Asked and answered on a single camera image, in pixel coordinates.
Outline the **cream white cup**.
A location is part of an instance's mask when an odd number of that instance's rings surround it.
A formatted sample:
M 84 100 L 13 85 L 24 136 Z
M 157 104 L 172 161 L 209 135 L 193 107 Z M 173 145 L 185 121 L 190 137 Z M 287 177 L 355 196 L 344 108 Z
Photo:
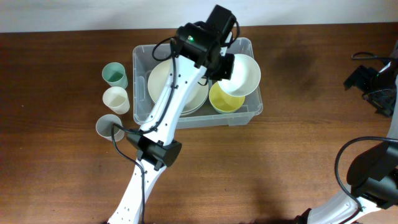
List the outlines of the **cream white cup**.
M 119 86 L 108 88 L 102 97 L 103 103 L 116 114 L 126 114 L 130 110 L 127 91 Z

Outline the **beige large bowl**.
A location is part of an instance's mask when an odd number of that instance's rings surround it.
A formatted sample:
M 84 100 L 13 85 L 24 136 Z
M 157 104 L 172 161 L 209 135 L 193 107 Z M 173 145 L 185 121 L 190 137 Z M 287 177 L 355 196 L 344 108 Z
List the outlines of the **beige large bowl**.
M 167 81 L 167 72 L 170 70 L 171 63 L 171 59 L 161 62 L 151 71 L 149 75 L 148 91 L 154 103 L 156 103 L 159 99 L 165 82 Z M 208 91 L 208 84 L 202 86 L 200 83 L 196 83 L 194 89 L 187 99 L 186 104 L 189 103 L 197 93 L 208 93 Z
M 181 116 L 186 116 L 186 115 L 192 114 L 192 113 L 196 112 L 197 110 L 199 110 L 203 106 L 203 104 L 205 103 L 207 98 L 208 98 L 207 92 L 206 93 L 197 93 L 192 98 L 192 100 L 184 106 Z

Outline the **mint green cup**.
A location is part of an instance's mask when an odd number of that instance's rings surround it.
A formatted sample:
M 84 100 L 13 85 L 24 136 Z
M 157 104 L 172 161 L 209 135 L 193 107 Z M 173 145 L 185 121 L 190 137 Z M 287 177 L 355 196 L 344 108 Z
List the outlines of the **mint green cup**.
M 119 62 L 111 62 L 102 70 L 103 79 L 110 86 L 118 86 L 126 89 L 128 86 L 127 75 L 124 66 Z

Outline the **white small bowl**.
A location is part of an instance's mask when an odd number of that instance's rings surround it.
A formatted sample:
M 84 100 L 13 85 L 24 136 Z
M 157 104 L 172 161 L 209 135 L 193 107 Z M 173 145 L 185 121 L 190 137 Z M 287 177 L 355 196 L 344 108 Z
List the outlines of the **white small bowl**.
M 231 96 L 247 96 L 259 85 L 261 69 L 258 63 L 245 54 L 234 54 L 234 65 L 229 80 L 219 81 L 220 88 Z

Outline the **yellow small bowl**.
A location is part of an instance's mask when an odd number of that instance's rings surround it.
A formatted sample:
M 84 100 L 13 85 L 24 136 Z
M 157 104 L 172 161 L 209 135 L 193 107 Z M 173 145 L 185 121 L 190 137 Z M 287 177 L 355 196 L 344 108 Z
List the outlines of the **yellow small bowl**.
M 209 90 L 209 100 L 212 107 L 221 114 L 234 113 L 242 107 L 244 96 L 231 96 L 225 93 L 218 82 L 212 84 Z

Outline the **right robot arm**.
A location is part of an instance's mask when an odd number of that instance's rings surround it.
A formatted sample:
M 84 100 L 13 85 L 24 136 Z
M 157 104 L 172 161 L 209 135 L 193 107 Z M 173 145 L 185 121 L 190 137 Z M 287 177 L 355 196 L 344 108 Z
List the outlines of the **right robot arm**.
M 357 52 L 352 60 L 378 60 L 383 68 L 359 66 L 344 82 L 345 89 L 355 86 L 377 113 L 391 118 L 387 137 L 365 136 L 348 141 L 338 151 L 334 172 L 341 190 L 327 203 L 309 208 L 296 216 L 294 223 L 356 223 L 371 212 L 397 205 L 397 50 L 388 57 Z M 358 155 L 351 163 L 343 184 L 338 172 L 346 148 L 360 141 L 378 145 Z

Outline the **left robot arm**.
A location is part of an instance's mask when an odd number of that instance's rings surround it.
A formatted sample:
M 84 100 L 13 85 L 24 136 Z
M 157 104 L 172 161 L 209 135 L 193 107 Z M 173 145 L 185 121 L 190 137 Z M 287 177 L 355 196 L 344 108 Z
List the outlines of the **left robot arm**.
M 208 19 L 188 23 L 169 37 L 171 61 L 161 96 L 137 129 L 127 129 L 126 139 L 136 148 L 134 172 L 109 224 L 143 223 L 146 200 L 160 175 L 179 155 L 182 145 L 175 130 L 189 94 L 200 79 L 229 80 L 234 55 L 227 49 L 239 37 L 233 13 L 216 5 Z

